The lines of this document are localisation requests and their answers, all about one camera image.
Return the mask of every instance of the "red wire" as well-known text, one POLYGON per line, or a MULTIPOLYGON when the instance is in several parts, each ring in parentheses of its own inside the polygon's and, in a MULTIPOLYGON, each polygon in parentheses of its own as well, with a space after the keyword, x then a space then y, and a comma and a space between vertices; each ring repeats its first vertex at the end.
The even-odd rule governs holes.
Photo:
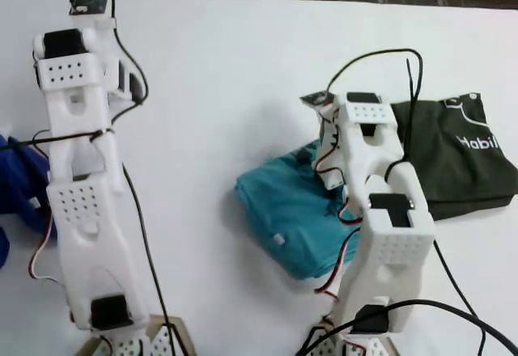
POLYGON ((41 247, 49 239, 51 230, 52 230, 52 211, 49 210, 49 215, 47 216, 47 228, 45 229, 45 233, 41 237, 41 241, 38 244, 38 246, 36 247, 36 250, 32 254, 31 260, 29 261, 28 272, 29 272, 29 277, 31 277, 32 279, 37 279, 37 276, 32 272, 32 263, 33 263, 34 259, 36 258, 36 254, 38 253, 38 251, 40 251, 41 247))
POLYGON ((367 356, 367 348, 365 348, 364 346, 362 346, 360 344, 355 344, 354 342, 350 342, 347 340, 344 340, 344 342, 348 345, 357 346, 358 348, 360 348, 363 351, 362 356, 367 356))
POLYGON ((334 299, 334 302, 340 302, 340 299, 337 297, 336 294, 332 293, 331 291, 329 290, 324 290, 322 291, 322 294, 327 294, 329 297, 333 298, 334 299))
POLYGON ((336 265, 333 267, 333 271, 331 272, 331 275, 329 276, 329 279, 324 283, 323 286, 316 288, 314 291, 316 294, 321 294, 324 291, 326 291, 329 286, 331 286, 331 283, 333 283, 334 279, 338 275, 338 270, 340 269, 340 265, 343 262, 343 255, 344 252, 347 250, 348 243, 344 241, 344 244, 342 244, 342 247, 340 248, 340 253, 338 254, 338 259, 336 265))

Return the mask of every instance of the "black bag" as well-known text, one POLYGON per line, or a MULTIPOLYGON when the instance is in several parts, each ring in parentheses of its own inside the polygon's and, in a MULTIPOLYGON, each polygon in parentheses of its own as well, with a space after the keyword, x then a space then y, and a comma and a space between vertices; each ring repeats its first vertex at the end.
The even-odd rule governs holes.
MULTIPOLYGON (((392 107, 403 142, 410 102, 392 107)), ((506 206, 518 193, 518 172, 490 131, 478 93, 418 101, 409 161, 434 220, 506 206)))

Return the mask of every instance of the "teal cloth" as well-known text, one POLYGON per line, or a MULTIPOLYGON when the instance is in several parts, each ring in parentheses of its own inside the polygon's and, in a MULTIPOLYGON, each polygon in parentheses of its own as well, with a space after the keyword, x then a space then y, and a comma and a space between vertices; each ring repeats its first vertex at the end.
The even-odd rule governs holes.
MULTIPOLYGON (((236 184, 253 234, 295 279, 331 271, 344 239, 357 227, 342 225, 337 218, 342 188, 326 190, 311 167, 318 145, 315 141, 273 159, 244 173, 236 184)), ((347 211, 342 217, 355 218, 347 211)), ((353 258, 358 238, 351 238, 344 262, 353 258)))

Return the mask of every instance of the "black cable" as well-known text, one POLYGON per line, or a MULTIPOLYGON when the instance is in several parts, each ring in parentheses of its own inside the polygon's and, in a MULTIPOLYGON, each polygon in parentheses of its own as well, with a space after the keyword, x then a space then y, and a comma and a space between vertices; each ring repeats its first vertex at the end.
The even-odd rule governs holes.
POLYGON ((70 135, 55 136, 52 138, 24 140, 22 142, 11 143, 11 144, 6 144, 5 146, 0 146, 0 151, 12 150, 14 148, 25 147, 25 146, 36 146, 36 144, 42 144, 42 143, 60 142, 61 140, 82 138, 84 136, 92 137, 92 136, 97 136, 98 134, 103 134, 104 132, 106 132, 106 131, 99 129, 94 132, 80 132, 80 133, 73 133, 70 135))
POLYGON ((415 55, 419 62, 419 76, 418 76, 418 84, 415 90, 415 99, 419 97, 419 93, 421 92, 421 83, 422 83, 422 57, 419 52, 417 52, 414 49, 386 49, 386 50, 379 50, 379 51, 373 51, 371 53, 366 53, 364 55, 360 55, 359 57, 356 57, 355 59, 347 62, 332 78, 331 81, 329 81, 329 84, 327 86, 327 89, 325 90, 325 96, 328 97, 329 89, 331 88, 331 85, 334 84, 334 82, 337 80, 340 75, 350 66, 352 66, 357 61, 360 61, 367 57, 373 57, 375 55, 381 55, 381 54, 389 54, 389 53, 412 53, 415 55))
MULTIPOLYGON (((42 134, 43 132, 49 132, 49 129, 40 129, 38 132, 32 136, 32 141, 34 142, 39 134, 42 134)), ((36 148, 46 159, 49 159, 49 156, 46 152, 44 152, 41 148, 38 147, 37 144, 34 144, 34 148, 36 148)))
POLYGON ((407 58, 406 59, 406 69, 408 70, 408 75, 409 75, 409 80, 410 80, 410 110, 409 110, 409 122, 408 122, 408 126, 406 127, 405 139, 403 140, 403 157, 401 159, 389 164, 389 166, 387 167, 387 171, 385 172, 385 176, 384 176, 385 181, 389 178, 389 174, 392 171, 392 169, 394 168, 394 166, 396 166, 397 164, 399 164, 401 162, 405 162, 409 157, 410 142, 411 142, 411 137, 412 137, 412 123, 414 120, 414 110, 415 110, 416 102, 419 97, 419 93, 421 93, 421 84, 422 84, 422 56, 421 56, 421 54, 414 49, 386 49, 386 50, 373 51, 371 53, 366 53, 364 55, 360 55, 359 57, 356 57, 355 59, 347 62, 331 78, 331 81, 329 81, 327 89, 325 90, 325 95, 327 97, 329 94, 329 89, 334 84, 334 82, 338 79, 338 77, 340 77, 340 75, 342 75, 342 73, 348 67, 352 66, 357 61, 360 61, 367 57, 373 57, 375 55, 389 54, 389 53, 412 53, 418 59, 419 71, 418 71, 418 82, 417 82, 417 85, 416 85, 416 88, 414 91, 414 80, 412 79, 412 73, 410 72, 410 62, 407 58))
POLYGON ((171 328, 173 329, 176 338, 178 339, 178 342, 180 343, 180 348, 184 354, 187 354, 187 349, 185 348, 185 345, 183 344, 180 334, 178 333, 178 329, 174 324, 171 324, 169 322, 169 315, 168 310, 165 307, 165 303, 163 301, 162 296, 162 290, 160 289, 159 279, 156 275, 155 271, 155 264, 153 263, 153 257, 151 256, 151 250, 149 248, 149 243, 147 241, 147 232, 146 232, 146 224, 144 223, 144 216, 142 214, 142 207, 140 206, 140 201, 138 200, 137 191, 135 190, 135 187, 133 185, 133 181, 130 178, 130 174, 128 173, 128 170, 126 170, 126 166, 122 164, 122 171, 124 172, 124 177, 128 181, 129 190, 131 191, 131 195, 133 196, 135 206, 137 208, 138 213, 138 221, 140 222, 140 230, 142 232, 142 240, 144 242, 144 248, 146 249, 146 256, 147 261, 149 262, 149 268, 151 270, 151 275, 153 276, 153 282, 155 283, 156 293, 159 296, 160 306, 162 307, 162 313, 163 313, 163 320, 165 321, 165 324, 168 327, 168 334, 169 334, 169 344, 171 345, 171 351, 172 355, 174 356, 176 354, 175 352, 175 345, 172 339, 172 333, 171 328))
POLYGON ((108 345, 108 348, 110 349, 109 356, 113 356, 113 345, 112 345, 112 342, 108 338, 103 336, 102 334, 99 336, 99 338, 101 339, 101 341, 104 341, 108 345))
POLYGON ((381 308, 378 311, 374 311, 373 313, 366 314, 365 316, 361 316, 360 318, 355 318, 354 320, 351 320, 349 322, 346 322, 345 324, 342 324, 340 326, 337 326, 336 328, 330 330, 322 337, 315 340, 310 346, 308 346, 305 350, 302 352, 298 352, 296 356, 304 356, 305 354, 309 354, 312 350, 314 350, 321 342, 327 340, 328 338, 334 336, 335 334, 340 333, 342 330, 347 329, 351 326, 356 325, 359 322, 362 322, 364 320, 368 320, 374 316, 378 316, 379 314, 384 314, 386 312, 390 312, 392 310, 398 309, 400 307, 405 306, 414 306, 414 305, 425 305, 425 306, 432 306, 437 307, 439 309, 445 310, 446 312, 450 312, 452 314, 455 314, 456 316, 459 316, 460 318, 463 318, 470 323, 478 326, 481 329, 484 329, 486 332, 488 332, 491 336, 493 336, 500 344, 502 344, 504 347, 511 352, 513 356, 518 356, 518 347, 512 343, 511 340, 509 340, 507 337, 505 337, 501 332, 499 332, 497 329, 493 328, 491 325, 486 324, 484 321, 479 320, 477 317, 472 316, 469 313, 466 313, 465 311, 462 311, 460 309, 457 309, 456 307, 447 305, 446 303, 441 303, 437 301, 431 301, 429 299, 409 299, 407 301, 401 301, 397 303, 393 303, 391 305, 385 306, 381 308))
MULTIPOLYGON (((446 264, 446 260, 444 259, 443 253, 440 251, 439 245, 437 244, 437 240, 434 240, 434 248, 437 252, 437 256, 439 257, 439 260, 441 264, 444 267, 444 271, 446 271, 446 274, 448 275, 448 278, 450 282, 453 285, 453 288, 455 289, 456 293, 459 294, 459 297, 461 297, 462 302, 464 302, 464 305, 468 308, 469 312, 476 318, 478 318, 477 313, 475 310, 471 307, 471 305, 468 302, 468 299, 464 296, 464 294, 461 291, 461 288, 456 284, 455 278, 452 275, 452 272, 450 271, 450 268, 446 264)), ((482 356, 482 351, 484 350, 484 345, 486 344, 486 331, 481 328, 482 330, 482 339, 480 340, 480 346, 478 347, 478 356, 482 356)))
MULTIPOLYGON (((74 0, 70 0, 70 4, 74 5, 74 0)), ((138 64, 138 62, 135 60, 135 58, 130 54, 130 52, 126 49, 126 47, 122 44, 121 38, 119 37, 119 31, 117 30, 117 18, 115 17, 115 0, 112 0, 112 18, 115 20, 115 27, 113 28, 113 35, 115 36, 115 40, 117 41, 117 44, 121 48, 121 50, 124 52, 124 54, 133 62, 135 67, 137 68, 138 72, 140 73, 142 77, 142 81, 144 82, 144 96, 139 100, 134 102, 134 104, 128 108, 125 108, 121 110, 119 113, 117 113, 112 118, 112 125, 115 124, 115 122, 120 119, 122 116, 124 116, 127 112, 135 109, 137 106, 144 104, 144 101, 147 100, 147 97, 149 96, 149 84, 147 83, 146 75, 144 74, 144 70, 142 70, 142 67, 138 64)))

